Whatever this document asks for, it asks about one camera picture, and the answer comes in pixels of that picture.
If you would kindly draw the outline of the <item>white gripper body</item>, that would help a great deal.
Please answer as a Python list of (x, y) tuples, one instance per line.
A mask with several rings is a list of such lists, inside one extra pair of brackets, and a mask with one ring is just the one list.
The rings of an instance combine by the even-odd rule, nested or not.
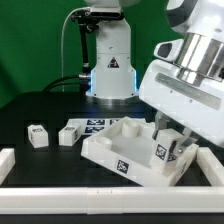
[(159, 43), (148, 66), (139, 98), (199, 136), (224, 148), (224, 81), (205, 78), (199, 87), (177, 78), (173, 64), (182, 39)]

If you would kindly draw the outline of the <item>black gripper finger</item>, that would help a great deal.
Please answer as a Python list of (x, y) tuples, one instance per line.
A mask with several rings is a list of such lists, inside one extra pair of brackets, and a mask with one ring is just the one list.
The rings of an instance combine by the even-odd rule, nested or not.
[(157, 138), (158, 132), (160, 130), (164, 130), (167, 128), (167, 124), (170, 122), (170, 118), (162, 113), (161, 111), (158, 111), (155, 116), (155, 130), (152, 135), (153, 139)]
[(182, 132), (183, 136), (177, 140), (174, 148), (175, 154), (183, 154), (187, 147), (198, 141), (199, 135), (189, 128), (185, 128)]

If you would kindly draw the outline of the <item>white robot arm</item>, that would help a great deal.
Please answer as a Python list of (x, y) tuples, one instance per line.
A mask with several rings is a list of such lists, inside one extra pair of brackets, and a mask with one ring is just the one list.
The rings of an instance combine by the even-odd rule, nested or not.
[(142, 81), (131, 65), (131, 28), (121, 0), (85, 0), (97, 21), (96, 65), (86, 95), (135, 96), (200, 137), (224, 147), (224, 0), (168, 0), (169, 26), (180, 39), (161, 42)]

